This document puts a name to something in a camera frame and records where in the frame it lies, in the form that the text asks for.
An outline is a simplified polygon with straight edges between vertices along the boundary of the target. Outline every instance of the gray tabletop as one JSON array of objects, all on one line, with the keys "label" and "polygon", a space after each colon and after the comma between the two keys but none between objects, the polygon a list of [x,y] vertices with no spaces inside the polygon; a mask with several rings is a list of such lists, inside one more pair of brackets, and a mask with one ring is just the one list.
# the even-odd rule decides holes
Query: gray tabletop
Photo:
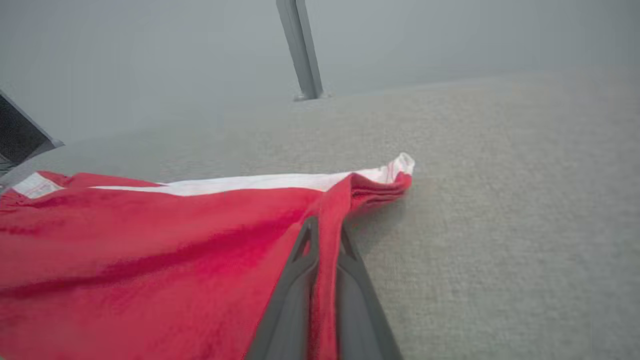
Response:
[{"label": "gray tabletop", "polygon": [[353,220],[407,359],[640,358],[640,72],[435,84],[196,119],[19,166],[177,181],[417,166]]}]

